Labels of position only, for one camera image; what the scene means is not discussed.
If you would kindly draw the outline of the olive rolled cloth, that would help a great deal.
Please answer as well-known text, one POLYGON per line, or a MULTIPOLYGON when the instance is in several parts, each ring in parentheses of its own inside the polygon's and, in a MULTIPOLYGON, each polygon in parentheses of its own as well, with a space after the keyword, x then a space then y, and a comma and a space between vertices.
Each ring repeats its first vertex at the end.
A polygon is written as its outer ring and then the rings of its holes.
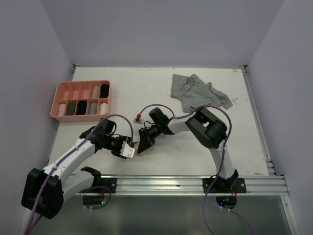
POLYGON ((69 102, 67 105, 67 116, 73 116, 76 110, 76 102, 69 102))

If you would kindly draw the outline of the aluminium mounting rail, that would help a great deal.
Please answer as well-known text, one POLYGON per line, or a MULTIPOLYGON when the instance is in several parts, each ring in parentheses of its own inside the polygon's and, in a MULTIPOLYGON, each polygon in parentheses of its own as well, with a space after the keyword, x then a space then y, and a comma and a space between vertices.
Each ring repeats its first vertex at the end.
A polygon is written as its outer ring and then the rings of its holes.
POLYGON ((199 196, 208 193, 215 196, 281 196, 288 195, 283 176, 245 176, 239 177, 229 189, 215 187, 213 176, 144 176, 144 175, 102 175, 94 177, 87 172, 70 175, 55 187, 46 185, 44 191, 53 192, 68 200, 78 193, 96 194, 100 190, 101 178, 117 178, 117 195, 162 195, 162 196, 199 196))

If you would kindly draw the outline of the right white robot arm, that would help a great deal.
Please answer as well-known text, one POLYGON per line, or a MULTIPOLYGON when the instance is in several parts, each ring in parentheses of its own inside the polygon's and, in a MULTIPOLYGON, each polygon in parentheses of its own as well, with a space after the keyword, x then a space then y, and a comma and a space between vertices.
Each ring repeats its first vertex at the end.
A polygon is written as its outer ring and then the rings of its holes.
POLYGON ((143 153, 155 144, 160 135, 174 135, 180 132, 191 131, 200 144, 210 150, 217 168, 215 187, 223 192, 229 192, 235 187, 239 176, 230 159, 226 142, 227 126, 212 112, 202 107, 185 117, 168 118, 160 108, 149 112, 153 123, 150 127, 139 129, 137 154, 143 153))

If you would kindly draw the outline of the white rolled cloth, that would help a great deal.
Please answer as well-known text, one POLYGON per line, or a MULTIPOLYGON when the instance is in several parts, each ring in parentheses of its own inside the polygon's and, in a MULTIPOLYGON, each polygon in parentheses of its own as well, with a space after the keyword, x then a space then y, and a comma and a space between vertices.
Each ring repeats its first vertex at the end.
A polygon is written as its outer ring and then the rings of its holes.
POLYGON ((107 103, 102 103, 100 105, 100 115, 106 115, 108 113, 109 106, 107 103))

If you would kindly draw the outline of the beige navy-trimmed underwear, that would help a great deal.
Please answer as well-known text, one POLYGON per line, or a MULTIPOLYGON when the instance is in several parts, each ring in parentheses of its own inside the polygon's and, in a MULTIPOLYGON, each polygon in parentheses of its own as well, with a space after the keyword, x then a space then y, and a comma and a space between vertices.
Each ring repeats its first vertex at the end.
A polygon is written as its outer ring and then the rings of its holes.
POLYGON ((138 148, 139 148, 139 142, 136 142, 134 144, 135 154, 139 155, 139 156, 143 155, 143 152, 142 153, 138 153, 138 148))

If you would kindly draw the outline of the beige rolled cloth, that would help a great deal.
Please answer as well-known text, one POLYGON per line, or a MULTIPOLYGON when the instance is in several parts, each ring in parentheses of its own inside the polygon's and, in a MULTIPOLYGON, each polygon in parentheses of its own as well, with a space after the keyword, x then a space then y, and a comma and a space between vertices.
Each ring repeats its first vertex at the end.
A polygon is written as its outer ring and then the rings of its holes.
POLYGON ((91 98, 96 99, 99 97, 100 93, 100 87, 99 86, 93 86, 92 88, 92 93, 91 93, 91 98))

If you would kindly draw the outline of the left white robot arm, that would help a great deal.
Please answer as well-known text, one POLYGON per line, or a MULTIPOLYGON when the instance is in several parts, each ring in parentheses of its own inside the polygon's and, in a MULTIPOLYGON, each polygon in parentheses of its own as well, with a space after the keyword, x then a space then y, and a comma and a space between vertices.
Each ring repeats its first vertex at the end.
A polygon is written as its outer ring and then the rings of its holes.
POLYGON ((32 169, 26 178, 21 204, 35 213, 52 219, 64 202, 79 192, 111 192, 103 184, 100 171, 83 167, 74 171, 101 149, 127 159, 134 155, 133 138, 115 135, 116 123, 102 119, 96 126, 83 132, 73 147, 43 169, 32 169))

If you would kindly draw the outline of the pink divided storage tray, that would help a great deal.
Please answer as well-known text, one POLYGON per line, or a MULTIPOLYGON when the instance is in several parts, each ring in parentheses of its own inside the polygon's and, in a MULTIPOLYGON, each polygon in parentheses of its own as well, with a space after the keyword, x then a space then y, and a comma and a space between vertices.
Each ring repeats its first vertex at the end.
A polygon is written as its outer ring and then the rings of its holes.
POLYGON ((59 122, 92 122, 111 113, 108 80, 71 81, 57 85, 50 116, 59 122))

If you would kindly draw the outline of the grey rolled cloth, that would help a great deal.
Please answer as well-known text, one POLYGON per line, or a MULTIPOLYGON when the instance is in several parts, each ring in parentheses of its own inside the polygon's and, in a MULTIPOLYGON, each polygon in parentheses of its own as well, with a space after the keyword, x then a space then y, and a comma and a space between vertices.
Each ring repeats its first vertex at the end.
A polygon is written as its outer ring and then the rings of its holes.
POLYGON ((89 115, 96 115, 97 114, 97 102, 93 102, 89 106, 89 115))

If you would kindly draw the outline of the black rolled cloth front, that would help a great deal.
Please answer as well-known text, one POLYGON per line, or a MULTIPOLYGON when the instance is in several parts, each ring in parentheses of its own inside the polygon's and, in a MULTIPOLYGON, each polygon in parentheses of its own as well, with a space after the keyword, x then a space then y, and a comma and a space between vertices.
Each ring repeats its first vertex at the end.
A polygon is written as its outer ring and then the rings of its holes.
POLYGON ((85 115, 86 108, 87 108, 87 103, 88 102, 85 101, 85 100, 78 101, 76 115, 85 115))

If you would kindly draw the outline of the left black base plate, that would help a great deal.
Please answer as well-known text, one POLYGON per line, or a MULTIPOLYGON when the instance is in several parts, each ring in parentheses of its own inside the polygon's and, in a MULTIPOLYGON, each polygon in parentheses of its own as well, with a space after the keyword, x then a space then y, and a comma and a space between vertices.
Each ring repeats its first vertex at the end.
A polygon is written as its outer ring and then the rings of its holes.
POLYGON ((101 185, 109 188, 111 190, 111 193, 115 193, 117 187, 117 178, 101 178, 101 185))

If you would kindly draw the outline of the grey striped underwear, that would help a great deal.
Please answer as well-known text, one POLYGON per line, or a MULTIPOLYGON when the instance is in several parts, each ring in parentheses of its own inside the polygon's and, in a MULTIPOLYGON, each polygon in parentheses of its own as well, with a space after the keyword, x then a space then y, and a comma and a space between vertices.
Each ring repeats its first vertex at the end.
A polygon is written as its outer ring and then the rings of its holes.
POLYGON ((213 88, 211 82, 203 82, 195 74, 191 76, 173 74, 171 97, 181 102, 185 113, 190 113, 202 105, 214 105, 225 109, 233 105, 225 93, 213 88))

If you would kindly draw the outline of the black rolled cloth back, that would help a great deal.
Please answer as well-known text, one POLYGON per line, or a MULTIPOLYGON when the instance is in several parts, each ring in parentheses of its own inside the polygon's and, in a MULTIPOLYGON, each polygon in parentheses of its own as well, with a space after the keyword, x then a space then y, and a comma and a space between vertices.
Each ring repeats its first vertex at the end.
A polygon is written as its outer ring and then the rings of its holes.
POLYGON ((109 96, 110 86, 108 84, 102 84, 100 88, 100 98, 107 98, 109 96))

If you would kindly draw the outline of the black rolled cloth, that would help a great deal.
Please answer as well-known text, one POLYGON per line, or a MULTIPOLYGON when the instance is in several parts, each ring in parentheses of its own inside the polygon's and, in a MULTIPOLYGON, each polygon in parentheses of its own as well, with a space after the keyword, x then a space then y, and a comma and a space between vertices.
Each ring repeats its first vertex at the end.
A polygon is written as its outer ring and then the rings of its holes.
POLYGON ((107 98, 109 96, 110 86, 108 84, 102 84, 100 88, 100 98, 107 98))
POLYGON ((85 101, 85 100, 78 101, 76 115, 85 115, 86 108, 87 108, 87 103, 88 102, 85 101))

